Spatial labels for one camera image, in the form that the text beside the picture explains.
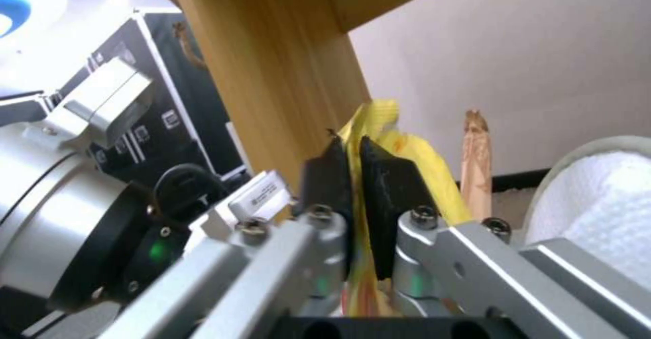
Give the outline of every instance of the metal cylinder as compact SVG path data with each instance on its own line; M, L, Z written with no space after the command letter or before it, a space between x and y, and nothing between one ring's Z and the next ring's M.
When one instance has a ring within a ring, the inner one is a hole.
M0 225L0 282L47 298L126 184L72 156L58 163Z

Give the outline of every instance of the yellow plastic bag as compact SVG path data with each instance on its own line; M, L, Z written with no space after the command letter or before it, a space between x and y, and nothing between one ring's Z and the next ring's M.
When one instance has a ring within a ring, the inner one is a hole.
M376 100L362 105L352 119L339 131L346 145L353 187L353 215L356 241L352 270L348 280L348 295L344 312L348 316L378 316L381 300L377 293L375 266L370 249L361 179L360 142L368 136L399 158L412 160L425 180L432 198L448 225L470 221L468 211L454 183L446 162L425 140L400 133L398 104Z

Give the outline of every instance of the black plastic part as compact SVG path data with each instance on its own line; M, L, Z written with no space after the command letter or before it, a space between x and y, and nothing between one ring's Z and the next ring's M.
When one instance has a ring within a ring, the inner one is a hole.
M318 158L303 167L300 200L291 211L298 216L310 205L328 205L341 214L348 225L346 232L346 276L350 270L353 246L353 200L348 158L341 138L335 136Z
M169 228L169 235L163 237L161 231L164 228ZM145 233L123 273L108 288L107 297L121 304L131 302L181 257L189 237L188 228L153 225ZM130 289L133 282L137 283L137 288Z
M508 319L486 318L293 318L279 319L269 338L448 339L525 337Z
M439 211L416 164L396 158L368 137L360 144L362 180L370 246L377 279L393 272L398 218L418 206Z
M79 311L93 303L93 291L119 281L145 234L159 223L147 213L151 204L147 191L129 184L88 235L56 284L47 306L64 312ZM179 228L173 221L169 226Z
M219 177L192 163L169 168L154 186L160 212L184 225L193 223L228 194Z

